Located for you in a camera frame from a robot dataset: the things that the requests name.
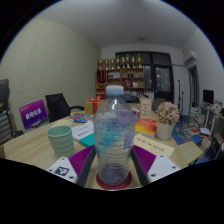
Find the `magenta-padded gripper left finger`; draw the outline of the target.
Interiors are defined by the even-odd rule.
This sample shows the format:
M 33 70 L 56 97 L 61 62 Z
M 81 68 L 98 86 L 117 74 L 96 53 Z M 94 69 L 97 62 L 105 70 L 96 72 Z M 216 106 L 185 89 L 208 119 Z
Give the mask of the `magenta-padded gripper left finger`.
M 78 186 L 84 187 L 95 155 L 95 147 L 90 146 L 69 158 L 60 157 L 47 171 Z

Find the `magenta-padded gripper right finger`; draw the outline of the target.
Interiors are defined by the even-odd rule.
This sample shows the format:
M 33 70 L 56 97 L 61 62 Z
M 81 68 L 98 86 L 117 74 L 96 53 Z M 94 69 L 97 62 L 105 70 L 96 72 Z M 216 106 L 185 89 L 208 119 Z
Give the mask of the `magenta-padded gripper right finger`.
M 131 158 L 142 186 L 155 182 L 179 170 L 179 167 L 167 156 L 154 155 L 134 145 Z

